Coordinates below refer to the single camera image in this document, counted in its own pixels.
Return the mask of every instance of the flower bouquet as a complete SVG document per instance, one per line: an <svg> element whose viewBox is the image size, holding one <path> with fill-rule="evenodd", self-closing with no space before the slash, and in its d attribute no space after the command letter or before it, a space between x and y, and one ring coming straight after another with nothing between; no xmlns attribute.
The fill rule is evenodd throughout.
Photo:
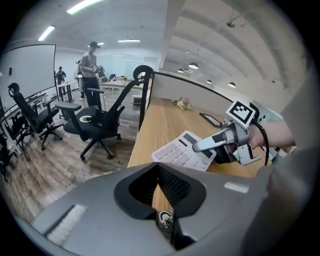
<svg viewBox="0 0 320 256"><path fill-rule="evenodd" d="M172 103L173 105L177 105L181 110L190 110L192 108L191 102L187 97L177 98Z"/></svg>

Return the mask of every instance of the person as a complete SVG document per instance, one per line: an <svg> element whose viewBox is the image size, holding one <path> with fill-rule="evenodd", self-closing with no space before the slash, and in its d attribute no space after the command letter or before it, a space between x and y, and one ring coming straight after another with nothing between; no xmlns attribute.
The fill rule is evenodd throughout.
<svg viewBox="0 0 320 256"><path fill-rule="evenodd" d="M66 73L62 71L62 66L59 67L59 71L56 73L55 77L58 85L61 85L62 82L65 81ZM66 89L63 87L63 95L66 96ZM61 87L59 88L59 95L62 95Z"/></svg>
<svg viewBox="0 0 320 256"><path fill-rule="evenodd" d="M261 123L268 137L269 147L288 148L296 145L296 142L284 120L278 122ZM257 147L265 147L265 140L261 131L255 125L249 126L249 144L254 150Z"/></svg>
<svg viewBox="0 0 320 256"><path fill-rule="evenodd" d="M88 106L98 106L101 109L100 96L98 93L92 93L87 91L88 88L99 88L98 79L96 73L99 72L97 67L97 57L94 55L94 52L100 49L100 46L96 41L93 41L89 45L89 50L82 56L80 65L83 70L83 85L84 85L84 93L86 95L86 99L88 102Z"/></svg>

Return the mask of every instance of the office desk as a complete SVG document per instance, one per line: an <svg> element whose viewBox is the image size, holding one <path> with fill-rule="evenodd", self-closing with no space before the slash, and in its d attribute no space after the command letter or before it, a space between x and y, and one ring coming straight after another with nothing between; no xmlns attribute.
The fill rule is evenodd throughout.
<svg viewBox="0 0 320 256"><path fill-rule="evenodd" d="M75 82L63 82L62 84L59 84L59 85L56 86L58 89L62 88L62 87L64 87L64 88L66 87L66 94L68 95L68 100L69 100L70 103L73 102L70 85L73 85L75 83L77 83L77 82L76 81ZM64 102L64 95L63 95L62 90L61 90L60 97L61 97L61 101Z"/></svg>
<svg viewBox="0 0 320 256"><path fill-rule="evenodd" d="M174 140L185 130L202 139L220 131L219 128L215 128L200 116L200 112L210 114L219 121L223 119L222 116L196 108L181 110L173 105L171 100L153 97L137 135L128 167L153 162L151 154ZM247 166L242 166L237 162L212 163L207 172L253 178L256 176L258 169L264 165L265 153L261 148L256 148L253 151L253 155L262 157L262 159ZM155 189L152 207L157 211L172 210L159 186Z"/></svg>
<svg viewBox="0 0 320 256"><path fill-rule="evenodd" d="M101 82L99 83L99 86L101 89L107 89L107 88L111 88L112 91L113 89L119 89L119 95L122 93L123 89L129 84L130 82L126 82L125 84L123 83L123 81L121 80L117 80L117 81L110 81L110 82ZM131 90L135 90L135 91L141 91L143 89L144 85L141 84L140 86L134 86L132 87Z"/></svg>
<svg viewBox="0 0 320 256"><path fill-rule="evenodd" d="M26 103L27 103L28 105L32 105L32 104L34 104L36 101L40 100L40 108L41 108L41 110L43 111L43 110L44 110L44 106L43 106L43 104L42 104L42 99L44 99L44 102L45 102L45 103L47 102L47 94L46 94L46 93L42 93L42 94L40 94L39 96L36 96L36 97L30 99L30 100L28 100ZM14 117L19 111L20 111L20 108L17 107L14 111L10 112L9 114L4 113L4 116L5 116L6 120L9 122L9 119L12 118L12 117ZM6 124L7 124L7 123L6 123L5 118L2 117L2 118L0 119L0 124L1 124L1 127L2 127L2 129L3 129L3 131L4 131L5 135L6 135L6 137L7 137L7 143L9 144L9 146L12 146L12 147L14 148L14 150L15 150L19 155L21 155L22 152L21 152L19 146L16 144L15 139L10 136L10 133L9 133L9 131L7 130L7 127L6 127Z"/></svg>

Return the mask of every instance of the cap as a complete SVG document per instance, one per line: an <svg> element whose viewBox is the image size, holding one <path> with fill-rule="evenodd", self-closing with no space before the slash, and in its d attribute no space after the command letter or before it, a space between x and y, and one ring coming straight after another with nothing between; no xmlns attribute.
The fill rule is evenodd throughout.
<svg viewBox="0 0 320 256"><path fill-rule="evenodd" d="M91 42L91 43L90 43L90 47L94 47L94 48L98 48L98 49L101 48L101 46L98 45L98 43L97 43L96 41Z"/></svg>

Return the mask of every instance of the whiteboard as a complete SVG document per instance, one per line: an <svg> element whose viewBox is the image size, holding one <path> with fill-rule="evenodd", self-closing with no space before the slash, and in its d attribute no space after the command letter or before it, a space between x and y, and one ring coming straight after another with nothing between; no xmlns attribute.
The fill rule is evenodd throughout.
<svg viewBox="0 0 320 256"><path fill-rule="evenodd" d="M11 83L20 86L25 98L55 86L55 51L55 44L39 44L16 48L1 56L0 97L4 111L16 104L8 93Z"/></svg>

